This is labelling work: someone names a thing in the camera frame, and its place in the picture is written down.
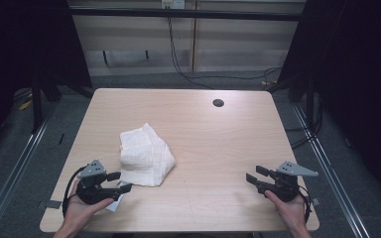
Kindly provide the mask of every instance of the black round grommet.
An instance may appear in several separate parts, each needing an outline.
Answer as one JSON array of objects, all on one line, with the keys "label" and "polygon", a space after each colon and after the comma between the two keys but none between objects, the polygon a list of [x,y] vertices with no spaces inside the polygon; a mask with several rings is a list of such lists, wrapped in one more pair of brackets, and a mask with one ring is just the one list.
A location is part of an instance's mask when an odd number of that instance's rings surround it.
[{"label": "black round grommet", "polygon": [[224,101],[221,99],[215,99],[212,101],[212,104],[214,104],[216,107],[222,107],[224,106]]}]

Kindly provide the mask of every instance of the light wood table surface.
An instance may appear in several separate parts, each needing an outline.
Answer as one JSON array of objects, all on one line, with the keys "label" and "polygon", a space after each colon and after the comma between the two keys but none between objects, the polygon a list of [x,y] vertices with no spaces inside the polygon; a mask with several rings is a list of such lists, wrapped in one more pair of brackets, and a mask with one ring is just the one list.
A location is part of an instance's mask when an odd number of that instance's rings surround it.
[{"label": "light wood table surface", "polygon": [[[214,99],[224,101],[216,107]],[[97,213],[85,228],[100,232],[285,230],[273,203],[246,181],[256,166],[296,162],[271,94],[261,91],[98,89],[90,102],[52,200],[94,159],[120,171],[121,132],[149,123],[177,160],[162,185],[134,185],[116,212]],[[299,184],[305,185],[302,178]],[[113,187],[104,183],[103,187]],[[48,208],[44,232],[56,232],[62,209]],[[311,213],[308,229],[318,229]]]}]

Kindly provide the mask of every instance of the crumpled white towel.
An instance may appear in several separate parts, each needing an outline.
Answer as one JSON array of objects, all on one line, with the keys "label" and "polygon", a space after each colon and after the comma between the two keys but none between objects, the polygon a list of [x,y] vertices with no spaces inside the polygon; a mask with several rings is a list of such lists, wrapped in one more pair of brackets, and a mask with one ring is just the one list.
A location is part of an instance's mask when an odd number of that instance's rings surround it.
[{"label": "crumpled white towel", "polygon": [[120,180],[123,182],[160,185],[176,164],[168,145],[148,123],[121,133],[120,141]]}]

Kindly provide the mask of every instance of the wall outlet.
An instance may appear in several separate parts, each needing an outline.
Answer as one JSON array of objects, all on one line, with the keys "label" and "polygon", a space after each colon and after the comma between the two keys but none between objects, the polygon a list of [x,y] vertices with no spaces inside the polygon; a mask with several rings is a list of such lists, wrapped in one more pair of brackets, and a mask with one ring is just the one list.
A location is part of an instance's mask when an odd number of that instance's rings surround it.
[{"label": "wall outlet", "polygon": [[185,9],[185,0],[173,0],[174,9]]},{"label": "wall outlet", "polygon": [[173,0],[162,0],[162,9],[173,9]]}]

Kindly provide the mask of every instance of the hand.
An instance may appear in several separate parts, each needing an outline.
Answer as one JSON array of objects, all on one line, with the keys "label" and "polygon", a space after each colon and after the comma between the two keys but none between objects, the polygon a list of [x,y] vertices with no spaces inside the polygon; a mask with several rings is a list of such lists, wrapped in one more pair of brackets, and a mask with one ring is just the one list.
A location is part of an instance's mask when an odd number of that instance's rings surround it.
[{"label": "hand", "polygon": [[82,228],[88,224],[95,212],[104,209],[110,205],[113,198],[106,198],[96,204],[86,204],[77,195],[75,195],[79,180],[76,180],[70,191],[70,200],[67,207],[64,221],[61,228],[55,234],[55,237],[74,237]]},{"label": "hand", "polygon": [[275,204],[276,210],[280,213],[287,229],[293,237],[311,238],[311,234],[306,228],[305,223],[305,202],[300,195],[297,195],[292,201],[282,201],[274,192],[265,191],[265,195]]}]

